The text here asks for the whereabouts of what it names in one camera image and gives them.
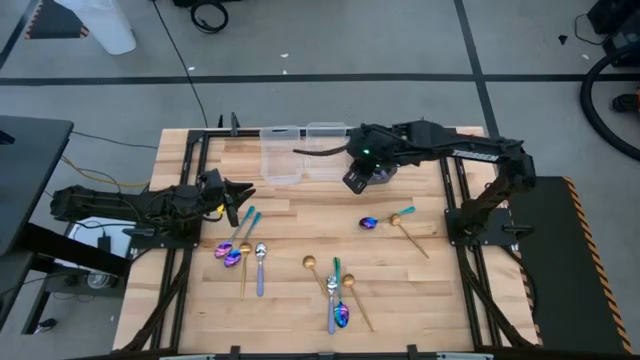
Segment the gold spoon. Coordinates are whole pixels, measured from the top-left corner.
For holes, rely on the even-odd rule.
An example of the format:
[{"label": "gold spoon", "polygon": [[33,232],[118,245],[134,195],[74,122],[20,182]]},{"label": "gold spoon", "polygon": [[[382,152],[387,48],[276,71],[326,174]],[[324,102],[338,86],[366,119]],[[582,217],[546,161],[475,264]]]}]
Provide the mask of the gold spoon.
[{"label": "gold spoon", "polygon": [[358,297],[358,293],[356,293],[356,289],[353,288],[353,285],[355,285],[355,283],[356,283],[356,278],[354,278],[353,275],[351,274],[345,274],[345,276],[342,277],[342,285],[344,287],[348,287],[349,289],[351,289],[351,293],[353,294],[353,297],[356,299],[356,302],[358,303],[358,307],[360,308],[362,315],[364,315],[364,320],[367,322],[367,325],[369,325],[369,329],[371,329],[371,331],[375,331],[373,330],[373,325],[371,325],[371,320],[369,320],[369,316],[367,316],[367,312],[364,310],[364,306],[362,306],[362,303],[360,302],[360,298]]},{"label": "gold spoon", "polygon": [[424,251],[424,249],[422,248],[422,246],[420,246],[420,244],[418,244],[418,242],[416,241],[416,239],[413,238],[413,236],[411,236],[408,232],[407,229],[405,229],[401,224],[400,224],[400,215],[398,214],[393,214],[391,216],[391,225],[393,226],[397,226],[400,228],[400,230],[402,230],[402,232],[404,232],[405,235],[407,235],[407,237],[409,238],[409,240],[411,240],[413,242],[413,245],[415,245],[418,250],[420,250],[420,252],[428,259],[429,255],[427,255],[427,252]]},{"label": "gold spoon", "polygon": [[314,258],[311,255],[305,256],[304,259],[302,260],[302,266],[304,266],[305,268],[313,272],[313,275],[316,277],[316,281],[318,281],[318,284],[320,284],[320,288],[322,289],[324,296],[326,296],[328,299],[329,293],[327,292],[327,289],[324,287],[324,284],[322,284],[322,280],[320,280],[320,276],[318,276],[318,273],[316,272],[316,258]]},{"label": "gold spoon", "polygon": [[247,257],[251,254],[251,244],[240,244],[240,253],[242,254],[242,277],[240,278],[240,283],[242,283],[242,292],[240,294],[240,300],[244,300],[244,283],[247,279]]}]

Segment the black cable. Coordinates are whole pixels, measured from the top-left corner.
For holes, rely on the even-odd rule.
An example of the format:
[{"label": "black cable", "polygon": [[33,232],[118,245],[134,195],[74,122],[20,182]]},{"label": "black cable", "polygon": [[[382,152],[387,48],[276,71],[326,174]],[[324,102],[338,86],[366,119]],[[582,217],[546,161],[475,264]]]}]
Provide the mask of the black cable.
[{"label": "black cable", "polygon": [[88,137],[88,138],[92,138],[92,139],[98,139],[98,140],[110,142],[110,143],[113,143],[113,144],[123,145],[123,146],[137,147],[137,148],[147,148],[147,149],[158,149],[157,146],[123,143],[121,141],[111,140],[111,139],[103,138],[101,136],[89,135],[89,134],[81,133],[79,131],[72,131],[71,133],[76,134],[76,135],[80,135],[80,136],[84,136],[84,137]]},{"label": "black cable", "polygon": [[293,149],[293,152],[296,154],[309,155],[309,156],[331,156],[331,155],[339,154],[345,150],[347,150],[347,145],[343,145],[335,149],[322,150],[322,151],[308,151],[308,150]]},{"label": "black cable", "polygon": [[595,41],[591,41],[589,39],[585,39],[583,37],[581,37],[580,35],[578,35],[578,19],[580,19],[583,16],[587,16],[587,14],[582,14],[582,15],[578,15],[576,16],[575,19],[573,19],[573,34],[576,36],[576,38],[578,40],[584,41],[587,44],[591,44],[591,45],[602,45],[605,42],[607,42],[607,40],[609,40],[611,38],[611,35],[607,35],[602,41],[600,42],[595,42]]},{"label": "black cable", "polygon": [[198,105],[200,106],[200,111],[202,112],[202,119],[204,120],[204,125],[205,127],[209,127],[209,121],[207,120],[207,114],[204,111],[204,107],[202,106],[202,102],[200,101],[200,97],[198,96],[198,92],[196,91],[196,87],[193,85],[193,80],[191,79],[191,75],[189,75],[189,70],[187,70],[187,65],[184,62],[184,59],[182,58],[182,55],[180,54],[180,50],[178,50],[178,46],[176,46],[175,41],[173,41],[173,37],[171,36],[171,33],[169,32],[169,28],[167,28],[167,24],[165,24],[164,22],[164,18],[162,17],[162,14],[160,14],[160,9],[158,9],[158,5],[156,5],[155,0],[152,0],[151,3],[153,4],[153,7],[156,9],[156,13],[158,13],[158,17],[160,18],[160,22],[162,23],[162,27],[164,27],[164,31],[167,33],[167,36],[169,37],[169,40],[171,41],[171,45],[173,45],[173,49],[176,51],[176,54],[178,55],[178,59],[180,59],[180,63],[182,64],[182,68],[184,69],[184,73],[185,75],[187,75],[187,79],[189,80],[189,85],[191,85],[191,90],[193,91],[193,95],[196,96],[196,100],[198,101]]},{"label": "black cable", "polygon": [[513,252],[513,250],[511,250],[509,246],[501,246],[501,248],[509,255],[509,257],[513,259],[513,261],[515,261],[520,266],[520,269],[522,269],[522,272],[524,272],[524,276],[527,277],[527,282],[529,283],[529,291],[531,291],[531,302],[533,303],[533,305],[531,305],[531,316],[535,319],[536,309],[538,306],[538,288],[536,287],[536,283],[533,281],[533,277],[524,266],[522,259],[516,256],[516,254]]},{"label": "black cable", "polygon": [[[196,14],[196,11],[198,11],[198,9],[204,5],[211,5],[222,13],[224,20],[222,21],[222,24],[220,26],[211,26]],[[198,31],[205,34],[215,34],[227,27],[227,24],[229,23],[229,13],[227,12],[227,9],[225,9],[224,6],[222,6],[222,4],[217,0],[200,0],[191,6],[191,22],[193,22],[193,25],[196,26],[196,29],[198,29]]]},{"label": "black cable", "polygon": [[632,159],[640,161],[640,149],[622,140],[602,121],[600,115],[593,105],[592,89],[598,75],[602,70],[614,61],[633,52],[640,52],[640,46],[637,43],[627,45],[613,54],[609,54],[598,61],[585,76],[582,86],[580,87],[580,106],[585,117],[594,128],[594,130],[611,146],[618,149],[621,153]]},{"label": "black cable", "polygon": [[59,277],[59,276],[68,276],[68,275],[74,275],[74,273],[64,273],[64,274],[54,274],[54,275],[48,275],[45,277],[41,277],[41,278],[37,278],[37,279],[33,279],[33,280],[29,280],[29,281],[25,281],[22,284],[18,285],[18,286],[14,286],[12,288],[3,290],[2,292],[0,292],[0,298],[2,298],[4,295],[8,294],[9,292],[15,290],[15,289],[20,289],[21,287],[25,286],[26,284],[30,284],[32,282],[36,282],[36,281],[43,281],[43,280],[47,280],[47,279],[51,279],[54,277]]}]

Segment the teal handled spoon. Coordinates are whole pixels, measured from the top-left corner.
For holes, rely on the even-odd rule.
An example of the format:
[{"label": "teal handled spoon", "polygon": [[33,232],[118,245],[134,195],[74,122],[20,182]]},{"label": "teal handled spoon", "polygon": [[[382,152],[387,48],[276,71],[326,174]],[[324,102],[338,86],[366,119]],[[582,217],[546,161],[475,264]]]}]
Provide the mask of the teal handled spoon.
[{"label": "teal handled spoon", "polygon": [[[333,258],[333,266],[335,267],[335,276],[340,279],[340,259]],[[334,308],[334,319],[336,324],[343,328],[349,323],[349,308],[342,303],[342,286],[338,283],[338,305]]]},{"label": "teal handled spoon", "polygon": [[[256,225],[258,225],[258,222],[260,221],[261,217],[262,217],[262,214],[260,212],[256,213],[256,217],[253,219],[253,222],[251,223],[249,230],[247,230],[247,233],[244,235],[243,242],[247,242],[247,239],[253,232],[253,229],[256,227]],[[224,266],[233,267],[240,262],[241,258],[242,258],[242,252],[240,251],[240,249],[231,250],[231,252],[227,255],[227,257],[224,258]]]},{"label": "teal handled spoon", "polygon": [[233,248],[233,240],[236,238],[236,236],[238,236],[240,229],[242,229],[242,227],[247,222],[247,220],[251,218],[251,215],[253,215],[253,212],[255,210],[256,210],[255,206],[250,206],[249,211],[247,211],[247,214],[244,216],[244,218],[240,222],[240,225],[238,225],[238,227],[236,228],[236,231],[233,232],[233,235],[231,235],[229,240],[223,241],[220,243],[220,245],[218,245],[218,247],[216,248],[216,251],[214,252],[216,259],[220,259],[221,257],[227,256],[227,254],[229,254],[229,252]]},{"label": "teal handled spoon", "polygon": [[360,223],[359,224],[360,224],[361,228],[366,229],[366,230],[371,230],[371,229],[375,229],[375,227],[378,224],[378,222],[390,219],[393,215],[406,215],[406,214],[411,214],[411,213],[413,213],[415,211],[416,211],[416,207],[415,206],[409,206],[408,208],[406,208],[404,210],[400,210],[395,214],[391,214],[391,215],[387,216],[384,219],[375,219],[375,218],[367,216],[365,218],[360,219]]}]

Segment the spoon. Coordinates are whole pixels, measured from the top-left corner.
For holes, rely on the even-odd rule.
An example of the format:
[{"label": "spoon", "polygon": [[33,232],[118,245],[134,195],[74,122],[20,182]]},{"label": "spoon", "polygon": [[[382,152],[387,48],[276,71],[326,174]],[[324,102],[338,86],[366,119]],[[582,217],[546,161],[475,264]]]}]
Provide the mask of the spoon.
[{"label": "spoon", "polygon": [[240,294],[240,300],[244,300],[244,283],[247,279],[247,257],[251,253],[251,244],[242,243],[240,244],[240,252],[244,255],[242,257],[242,277],[240,278],[240,283],[242,284],[242,292]]},{"label": "spoon", "polygon": [[264,243],[258,243],[258,245],[256,245],[256,258],[258,259],[258,296],[264,295],[264,270],[262,262],[264,261],[265,256],[267,256],[267,245]]},{"label": "spoon", "polygon": [[344,287],[351,289],[351,293],[353,294],[353,297],[356,299],[356,302],[358,303],[358,307],[360,308],[360,312],[362,312],[362,315],[364,316],[364,320],[367,322],[367,325],[369,325],[369,329],[371,329],[371,331],[375,331],[373,330],[373,325],[371,325],[371,320],[369,320],[369,316],[367,316],[367,312],[364,310],[364,306],[362,306],[362,303],[360,302],[360,298],[358,297],[358,293],[356,292],[356,289],[353,288],[353,285],[355,285],[355,283],[356,283],[356,278],[354,278],[353,275],[351,274],[346,274],[345,276],[342,277],[342,285]]},{"label": "spoon", "polygon": [[[261,217],[262,217],[262,214],[258,212],[256,214],[256,217],[253,219],[253,222],[251,223],[249,230],[247,230],[247,233],[244,235],[243,240],[245,242],[249,238],[249,235],[251,235],[251,233],[253,232],[253,229],[256,227],[256,225],[258,225],[258,222],[260,221]],[[240,250],[238,249],[231,250],[231,252],[224,258],[224,266],[225,267],[235,266],[240,261],[241,258],[242,258],[242,254]]]},{"label": "spoon", "polygon": [[391,214],[391,215],[387,216],[384,219],[375,219],[375,218],[372,218],[370,216],[364,217],[364,218],[360,219],[360,222],[358,224],[363,229],[371,230],[371,229],[375,229],[375,227],[378,224],[378,222],[390,219],[393,215],[406,215],[406,214],[411,214],[411,213],[413,213],[415,211],[416,211],[416,207],[415,206],[409,206],[408,208],[406,208],[404,210],[400,210],[399,212],[397,212],[395,214]]},{"label": "spoon", "polygon": [[305,268],[313,272],[313,275],[316,277],[316,281],[318,281],[318,284],[320,285],[320,289],[322,289],[322,293],[328,299],[329,293],[327,292],[327,289],[324,287],[324,284],[322,283],[322,280],[320,279],[320,276],[318,276],[318,272],[316,271],[316,258],[314,258],[311,255],[305,256],[304,259],[302,260],[302,266],[304,266]]},{"label": "spoon", "polygon": [[336,332],[336,321],[333,307],[333,293],[338,287],[338,282],[335,275],[329,275],[327,278],[327,289],[329,290],[329,334],[333,335]]},{"label": "spoon", "polygon": [[402,226],[400,224],[400,216],[398,214],[393,214],[391,216],[391,225],[393,226],[397,226],[400,228],[400,230],[402,230],[402,232],[404,232],[405,235],[407,235],[407,237],[409,238],[409,240],[411,240],[413,242],[413,245],[415,245],[418,250],[420,250],[420,252],[428,259],[429,255],[427,255],[427,252],[424,251],[424,249],[422,248],[422,246],[420,246],[420,244],[418,244],[418,242],[416,241],[416,239],[413,238],[413,236],[411,236],[409,234],[409,232],[407,232],[407,229],[404,228],[404,226]]},{"label": "spoon", "polygon": [[238,227],[236,228],[236,231],[233,232],[233,235],[231,235],[229,240],[223,241],[220,243],[220,245],[218,245],[218,247],[216,248],[216,251],[214,252],[216,259],[226,256],[229,253],[229,251],[231,251],[231,248],[233,247],[233,240],[236,238],[236,236],[240,232],[240,229],[242,229],[242,227],[247,222],[247,220],[249,220],[251,215],[253,215],[253,211],[255,209],[256,209],[255,206],[250,206],[249,211],[247,211],[244,218],[240,222],[240,225],[238,225]]},{"label": "spoon", "polygon": [[[340,258],[333,258],[336,278],[340,279]],[[339,327],[346,327],[349,323],[349,308],[342,303],[342,287],[338,285],[338,305],[334,309],[336,324]]]}]

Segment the wooden tabletop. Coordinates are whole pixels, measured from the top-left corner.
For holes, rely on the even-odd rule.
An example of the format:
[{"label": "wooden tabletop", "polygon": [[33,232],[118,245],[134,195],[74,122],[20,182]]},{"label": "wooden tabletop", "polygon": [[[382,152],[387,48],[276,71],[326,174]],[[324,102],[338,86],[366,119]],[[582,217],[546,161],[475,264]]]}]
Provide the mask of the wooden tabletop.
[{"label": "wooden tabletop", "polygon": [[[457,130],[483,133],[480,127]],[[179,183],[187,132],[163,131],[152,190]],[[389,184],[354,195],[341,181],[307,177],[296,185],[268,185],[260,176],[260,151],[258,138],[214,138],[206,169],[218,168],[224,177],[253,182],[257,189],[239,216],[250,205],[263,216],[249,242],[254,248],[264,242],[268,248],[264,296],[256,296],[257,261],[252,254],[245,299],[240,300],[241,267],[227,269],[213,256],[233,229],[225,221],[204,223],[191,266],[180,353],[228,353],[232,345],[240,345],[243,353],[403,352],[408,344],[416,344],[419,351],[473,349],[457,258],[447,241],[438,162],[403,167]],[[197,158],[191,169],[196,168]],[[457,185],[453,162],[450,167]],[[465,167],[472,196],[495,178],[489,164],[466,161]],[[457,186],[455,193],[459,204]],[[402,223],[429,259],[397,227],[388,223],[375,230],[358,227],[362,217],[385,217],[411,205],[417,210],[404,216]],[[131,340],[155,307],[165,254],[166,250],[153,250],[134,264],[114,349]],[[369,330],[351,292],[343,288],[351,319],[346,328],[328,334],[327,299],[311,271],[302,266],[306,255],[315,256],[323,278],[331,272],[333,257],[340,257],[342,273],[355,276],[354,288],[375,332]],[[495,302],[525,338],[537,343],[518,265],[498,248],[485,248],[484,255]],[[488,344],[484,311],[478,308]],[[172,315],[170,308],[165,345]]]}]

